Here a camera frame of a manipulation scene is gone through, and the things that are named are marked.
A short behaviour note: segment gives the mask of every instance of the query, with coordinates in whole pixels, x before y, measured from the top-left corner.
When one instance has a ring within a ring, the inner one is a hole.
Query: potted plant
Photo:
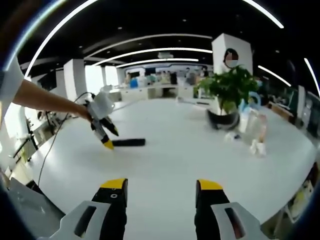
[[[242,99],[247,104],[249,92],[256,92],[258,90],[258,84],[254,81],[254,77],[247,69],[242,68],[240,65],[231,68],[230,71],[222,74],[215,73],[212,77],[203,79],[197,87],[198,89],[203,89],[204,93],[210,98],[217,98],[221,121],[225,121],[228,118],[228,116],[222,116],[223,110],[226,115],[236,114],[239,117],[238,106]],[[216,115],[212,112],[208,114],[210,116]]]

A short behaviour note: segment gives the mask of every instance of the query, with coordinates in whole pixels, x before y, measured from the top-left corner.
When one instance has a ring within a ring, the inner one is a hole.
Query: curved light strip
[[[127,44],[127,43],[131,43],[131,42],[135,42],[135,41],[139,41],[139,40],[143,40],[143,39],[151,39],[151,38],[159,38],[159,37],[194,37],[194,38],[203,38],[203,39],[211,39],[211,36],[205,36],[205,35],[197,35],[197,34],[188,34],[188,33],[165,33],[165,34],[155,34],[155,35],[147,35],[147,36],[140,36],[140,37],[136,37],[136,38],[132,38],[129,40],[125,40],[125,41],[120,41],[117,42],[115,44],[106,46],[100,50],[95,51],[94,53],[89,54],[88,56],[86,56],[84,59],[87,59],[89,57],[92,57],[93,55],[96,55],[98,53],[101,53],[105,50],[114,48],[116,46],[122,45],[122,44]],[[87,53],[89,52],[91,49],[85,49],[83,52]]]
[[[143,60],[143,61],[135,61],[122,65],[116,66],[116,68],[123,68],[126,66],[136,65],[136,64],[145,64],[145,63],[153,63],[153,62],[167,62],[167,61],[187,61],[187,62],[199,62],[199,59],[194,58],[163,58],[163,59],[151,59],[151,60]]]
[[[312,67],[311,67],[311,65],[310,65],[310,62],[308,61],[307,58],[305,58],[304,61],[305,61],[305,64],[306,64],[306,65],[308,66],[308,68],[309,68],[309,71],[310,71],[310,73],[311,73],[311,75],[312,75],[312,77],[313,77],[313,81],[314,81],[314,83],[315,83],[316,90],[318,91],[318,94],[319,94],[319,97],[320,97],[319,84],[318,84],[316,75],[315,75],[315,73],[314,73],[314,70],[312,69]]]
[[[46,36],[46,38],[44,39],[44,41],[41,43],[40,47],[38,48],[38,50],[35,52],[30,65],[28,66],[28,69],[25,72],[24,77],[27,77],[30,73],[31,68],[33,67],[37,57],[39,56],[39,54],[42,52],[42,50],[44,49],[44,47],[47,45],[47,43],[50,41],[50,39],[58,32],[58,30],[65,25],[70,19],[72,19],[75,15],[77,15],[78,13],[80,13],[83,9],[85,9],[86,7],[90,6],[91,4],[97,2],[99,0],[88,0],[85,3],[81,4],[80,6],[78,6],[76,9],[74,9],[72,12],[70,12],[64,19],[62,19],[57,26],[54,27],[54,29],[49,33],[48,36]]]
[[[252,7],[256,8],[259,10],[261,13],[266,15],[272,22],[274,22],[279,28],[283,29],[284,26],[281,24],[281,22],[275,18],[270,12],[268,12],[266,9],[264,9],[262,6],[260,6],[258,3],[252,0],[242,0],[248,4],[250,4]]]
[[[12,60],[14,59],[14,57],[18,54],[19,50],[21,49],[21,47],[23,46],[23,44],[27,41],[27,39],[32,35],[32,33],[34,32],[34,30],[41,24],[41,22],[47,17],[49,16],[52,12],[54,12],[61,4],[63,4],[64,2],[66,2],[67,0],[57,0],[55,2],[53,2],[51,5],[47,6],[42,12],[40,12],[38,14],[38,16],[36,16],[33,20],[33,22],[31,22],[29,24],[29,26],[24,29],[24,33],[23,35],[19,38],[19,40],[17,41],[17,43],[15,44],[15,46],[13,47],[13,50],[10,53],[10,57],[8,58],[8,60],[6,61],[5,65],[4,65],[4,70],[7,71]]]
[[[133,51],[133,52],[129,52],[129,53],[125,53],[119,56],[114,56],[99,62],[96,62],[95,64],[93,64],[93,66],[98,66],[100,64],[115,60],[115,59],[119,59],[119,58],[123,58],[126,56],[131,56],[131,55],[136,55],[136,54],[143,54],[143,53],[150,53],[150,52],[160,52],[160,51],[194,51],[194,52],[202,52],[202,53],[208,53],[208,54],[212,54],[212,50],[205,50],[205,49],[199,49],[199,48],[190,48],[190,47],[164,47],[164,48],[153,48],[153,49],[147,49],[147,50],[141,50],[141,51]]]
[[[274,72],[272,72],[272,71],[270,71],[270,70],[268,70],[268,69],[266,69],[265,67],[260,66],[260,65],[258,66],[258,68],[259,68],[259,69],[262,69],[263,71],[266,71],[267,73],[269,73],[269,74],[271,74],[271,75],[273,75],[273,76],[275,76],[277,79],[281,80],[281,81],[284,82],[286,85],[288,85],[289,87],[291,87],[291,84],[290,84],[290,83],[288,83],[286,80],[284,80],[282,77],[278,76],[278,75],[275,74]]]

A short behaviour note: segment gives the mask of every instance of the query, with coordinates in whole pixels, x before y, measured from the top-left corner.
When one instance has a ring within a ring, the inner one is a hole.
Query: black cable
[[[93,94],[93,93],[86,91],[86,92],[82,93],[80,96],[78,96],[77,99],[74,100],[73,102],[75,103],[76,101],[78,101],[78,100],[79,100],[83,95],[85,95],[85,94]],[[42,163],[41,170],[40,170],[40,174],[39,174],[38,187],[40,187],[40,179],[41,179],[41,175],[42,175],[42,170],[44,169],[45,162],[46,162],[46,160],[47,160],[47,156],[49,155],[49,153],[50,153],[50,151],[51,151],[51,149],[52,149],[52,146],[53,146],[54,143],[55,143],[56,137],[57,137],[57,135],[58,135],[59,130],[61,129],[61,126],[62,126],[62,125],[64,124],[64,122],[67,120],[68,115],[69,115],[69,113],[67,113],[67,114],[65,115],[64,119],[62,120],[59,128],[57,129],[57,131],[56,131],[56,133],[55,133],[55,136],[54,136],[54,138],[53,138],[53,141],[52,141],[52,143],[51,143],[51,146],[50,146],[48,152],[46,153],[46,155],[45,155],[45,157],[44,157],[44,159],[43,159],[43,163]]]

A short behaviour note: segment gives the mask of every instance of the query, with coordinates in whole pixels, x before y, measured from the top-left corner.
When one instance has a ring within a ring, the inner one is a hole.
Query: sleeve
[[[24,75],[20,69],[18,59],[15,57],[10,64],[8,71],[0,72],[0,127],[9,108],[15,98]]]

